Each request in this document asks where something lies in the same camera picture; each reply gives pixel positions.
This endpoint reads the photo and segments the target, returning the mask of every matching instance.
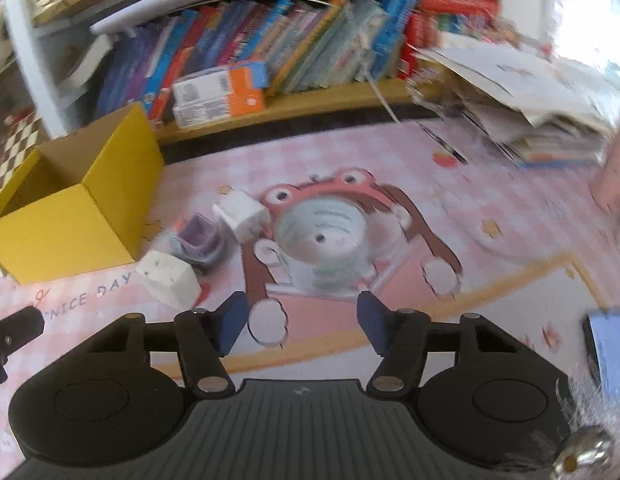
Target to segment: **white and orange box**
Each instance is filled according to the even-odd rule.
[[[172,92],[174,118],[180,128],[236,117],[265,109],[263,89],[269,84],[263,61],[217,66],[182,77]]]

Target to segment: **gray ribbed panel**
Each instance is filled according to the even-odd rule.
[[[295,393],[302,387],[309,393]],[[398,402],[359,382],[259,381],[194,407],[170,442],[103,468],[26,462],[10,480],[496,480],[434,446]]]

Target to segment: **pink checkered tablecloth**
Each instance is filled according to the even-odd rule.
[[[418,124],[406,122],[276,140],[168,166],[148,215],[149,226],[158,234],[144,249],[167,251],[168,231],[176,221],[195,212],[211,216],[220,187],[260,196],[274,184],[297,184],[313,174],[362,168],[376,182],[392,184],[410,197],[461,260],[463,291],[569,250],[586,265],[606,302],[620,305],[620,253],[612,219],[596,207],[587,189],[593,168],[516,170],[491,158],[465,123],[421,122],[457,148],[469,164],[455,164]],[[494,226],[498,235],[491,237],[488,228]],[[10,357],[8,381],[0,385],[0,478],[23,459],[8,427],[7,409],[24,380],[123,314],[142,312],[149,322],[175,315],[149,296],[134,267],[31,286],[0,280],[0,319],[33,303],[46,321],[44,334]],[[203,287],[209,295],[200,306],[206,308],[215,308],[231,292],[245,288],[238,251],[205,277]]]

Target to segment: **cartoon eye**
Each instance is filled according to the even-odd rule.
[[[281,205],[288,202],[296,192],[292,186],[276,186],[266,193],[265,201],[271,205]]]
[[[368,177],[363,171],[349,170],[339,175],[341,180],[350,186],[361,186],[368,181]]]

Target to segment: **white cube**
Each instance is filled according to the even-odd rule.
[[[266,206],[239,189],[232,189],[223,195],[212,209],[216,217],[230,228],[239,243],[256,238],[271,222]]]
[[[201,293],[190,264],[171,254],[150,250],[141,258],[135,272],[152,297],[179,312],[192,308]]]

